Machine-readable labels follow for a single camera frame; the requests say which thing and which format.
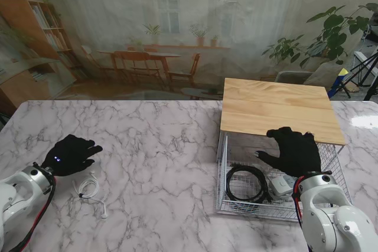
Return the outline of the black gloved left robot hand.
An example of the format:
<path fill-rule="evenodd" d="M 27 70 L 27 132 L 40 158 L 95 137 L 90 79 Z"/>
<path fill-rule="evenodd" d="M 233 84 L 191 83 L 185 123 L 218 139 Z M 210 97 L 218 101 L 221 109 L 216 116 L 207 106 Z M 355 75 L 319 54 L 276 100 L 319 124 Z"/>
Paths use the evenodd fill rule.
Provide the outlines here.
<path fill-rule="evenodd" d="M 69 176 L 90 167 L 95 162 L 92 156 L 102 150 L 93 140 L 69 134 L 50 149 L 41 167 L 54 176 Z"/>

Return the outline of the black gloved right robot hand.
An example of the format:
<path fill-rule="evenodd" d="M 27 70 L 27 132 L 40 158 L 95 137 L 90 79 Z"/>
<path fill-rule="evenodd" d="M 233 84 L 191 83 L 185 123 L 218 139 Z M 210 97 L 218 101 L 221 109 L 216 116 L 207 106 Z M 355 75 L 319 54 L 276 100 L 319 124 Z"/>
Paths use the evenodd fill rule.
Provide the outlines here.
<path fill-rule="evenodd" d="M 279 157 L 258 150 L 255 156 L 272 168 L 299 178 L 309 172 L 321 172 L 321 158 L 314 135 L 294 132 L 290 127 L 271 129 L 266 136 L 276 140 Z"/>

